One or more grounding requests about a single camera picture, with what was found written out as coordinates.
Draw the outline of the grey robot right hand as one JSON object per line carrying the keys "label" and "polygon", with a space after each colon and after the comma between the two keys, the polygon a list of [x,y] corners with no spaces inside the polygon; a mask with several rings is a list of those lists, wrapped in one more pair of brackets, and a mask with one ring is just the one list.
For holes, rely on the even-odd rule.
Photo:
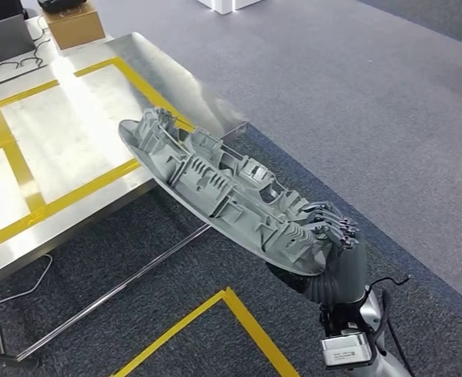
{"label": "grey robot right hand", "polygon": [[325,269],[305,279],[301,294],[311,302],[332,306],[357,302],[364,295],[367,252],[357,224],[331,202],[313,202],[302,208],[305,225],[328,249]]}

